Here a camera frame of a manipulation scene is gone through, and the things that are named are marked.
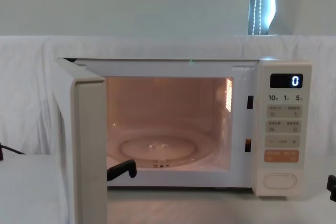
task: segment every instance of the white microwave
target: white microwave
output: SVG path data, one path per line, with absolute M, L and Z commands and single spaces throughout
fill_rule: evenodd
M 55 59 L 53 118 L 69 218 L 105 223 L 106 186 L 299 193 L 310 79 L 306 61 Z M 107 183 L 107 168 L 130 159 L 137 176 Z

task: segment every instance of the white table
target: white table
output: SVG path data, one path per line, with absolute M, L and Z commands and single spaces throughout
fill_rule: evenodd
M 335 224 L 325 189 L 336 157 L 310 157 L 300 197 L 259 198 L 229 191 L 111 190 L 109 224 Z M 60 224 L 55 159 L 17 155 L 0 162 L 0 223 Z

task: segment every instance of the white cloth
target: white cloth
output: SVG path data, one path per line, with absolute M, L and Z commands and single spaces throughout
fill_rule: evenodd
M 216 41 L 128 41 L 108 37 L 0 37 L 0 142 L 52 153 L 49 63 L 55 57 L 307 59 L 313 63 L 307 154 L 336 154 L 336 37 L 238 36 Z

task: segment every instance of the open microwave door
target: open microwave door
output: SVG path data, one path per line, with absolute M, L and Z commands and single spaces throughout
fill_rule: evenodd
M 104 78 L 66 59 L 52 66 L 62 223 L 107 223 Z

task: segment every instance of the white backdrop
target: white backdrop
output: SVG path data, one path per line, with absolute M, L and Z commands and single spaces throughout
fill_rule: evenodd
M 249 0 L 0 0 L 0 35 L 246 35 Z
M 335 0 L 276 0 L 269 34 L 336 35 Z
M 159 54 L 312 61 L 307 155 L 336 154 L 336 37 L 241 36 L 211 42 L 0 37 L 0 142 L 31 154 L 53 152 L 49 110 L 52 58 Z

